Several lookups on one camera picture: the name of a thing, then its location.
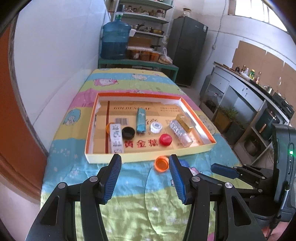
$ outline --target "orange door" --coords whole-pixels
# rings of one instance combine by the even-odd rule
[[[46,156],[32,137],[13,92],[8,62],[9,31],[0,37],[0,174],[40,199]]]

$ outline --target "white bottle cap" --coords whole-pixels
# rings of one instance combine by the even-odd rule
[[[151,132],[155,134],[160,133],[162,128],[163,128],[163,125],[157,121],[153,121],[150,125]]]

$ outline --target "bedsheet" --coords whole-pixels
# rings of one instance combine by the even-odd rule
[[[73,99],[58,128],[49,150],[41,206],[59,182],[82,183],[96,175],[106,164],[89,164],[84,155],[87,129],[97,93],[104,91],[162,93],[183,97],[214,135],[217,144],[211,151],[181,157],[183,166],[195,175],[213,175],[210,166],[220,163],[237,166],[239,161],[200,108],[166,75],[138,69],[97,69],[88,77]],[[109,240],[182,240],[190,206],[178,199],[169,171],[158,173],[154,161],[124,163],[107,205],[101,205]],[[231,180],[235,187],[248,188],[240,180]],[[83,240],[80,205],[75,205],[77,240]],[[211,204],[208,240],[213,240],[215,213]]]

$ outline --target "teal wrapper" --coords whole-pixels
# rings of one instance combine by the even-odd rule
[[[142,108],[139,108],[137,113],[137,132],[146,132],[146,111]]]

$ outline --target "refrigerator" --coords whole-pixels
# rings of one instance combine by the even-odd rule
[[[173,21],[167,51],[179,67],[176,84],[190,86],[198,66],[208,27],[190,17]]]

